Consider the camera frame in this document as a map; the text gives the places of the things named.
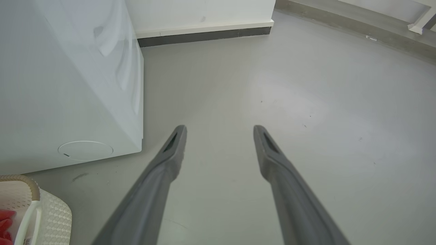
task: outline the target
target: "gray floor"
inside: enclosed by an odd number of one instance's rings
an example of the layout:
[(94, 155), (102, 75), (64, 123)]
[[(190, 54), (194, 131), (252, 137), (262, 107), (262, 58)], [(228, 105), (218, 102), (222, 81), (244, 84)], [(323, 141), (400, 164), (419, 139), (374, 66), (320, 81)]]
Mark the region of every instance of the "gray floor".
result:
[(178, 124), (187, 146), (160, 245), (283, 243), (255, 124), (353, 245), (435, 241), (435, 66), (286, 14), (273, 20), (269, 36), (142, 49), (144, 150), (30, 174), (71, 207), (72, 245), (91, 242)]

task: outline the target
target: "laundry basket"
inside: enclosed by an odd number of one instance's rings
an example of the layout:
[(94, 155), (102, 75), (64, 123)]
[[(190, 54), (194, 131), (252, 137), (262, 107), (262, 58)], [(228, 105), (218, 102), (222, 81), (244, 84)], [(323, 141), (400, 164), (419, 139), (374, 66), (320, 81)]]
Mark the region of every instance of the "laundry basket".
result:
[(0, 209), (17, 212), (9, 231), (14, 245), (68, 245), (68, 205), (24, 175), (0, 175)]

